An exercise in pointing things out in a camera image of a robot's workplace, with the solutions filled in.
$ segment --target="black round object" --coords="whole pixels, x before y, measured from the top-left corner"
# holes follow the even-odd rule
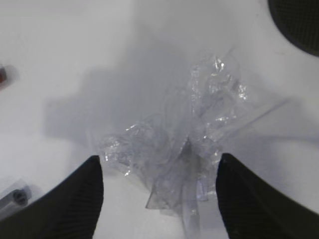
[[[20,206],[25,206],[28,203],[28,197],[24,190],[15,190],[13,192],[13,200]]]
[[[319,0],[269,0],[281,33],[295,46],[319,56]]]

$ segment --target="crumpled plastic wrap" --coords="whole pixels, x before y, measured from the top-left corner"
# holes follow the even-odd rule
[[[189,78],[172,83],[162,112],[98,143],[101,158],[125,176],[134,174],[150,191],[146,207],[182,217],[188,238],[198,232],[198,201],[215,197],[223,142],[274,104],[240,75],[230,56],[200,54]]]

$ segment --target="white table surface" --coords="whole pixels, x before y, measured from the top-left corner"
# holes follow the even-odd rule
[[[319,212],[319,59],[278,32],[265,0],[0,0],[0,19],[0,63],[13,78],[0,90],[0,191],[21,179],[40,197],[94,154],[91,128],[120,132],[156,112],[192,53],[235,47],[266,88],[299,101],[228,151]],[[104,175],[94,238],[184,238],[178,218],[144,209],[146,191]],[[227,238],[219,217],[208,225],[203,238]]]

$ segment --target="clear plastic film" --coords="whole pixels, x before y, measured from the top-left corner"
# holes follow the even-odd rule
[[[172,210],[195,238],[197,202],[215,200],[223,142],[281,102],[269,102],[266,91],[243,78],[232,54],[220,59],[204,51],[188,75],[169,86],[161,112],[97,145],[106,163],[149,189],[147,208]]]

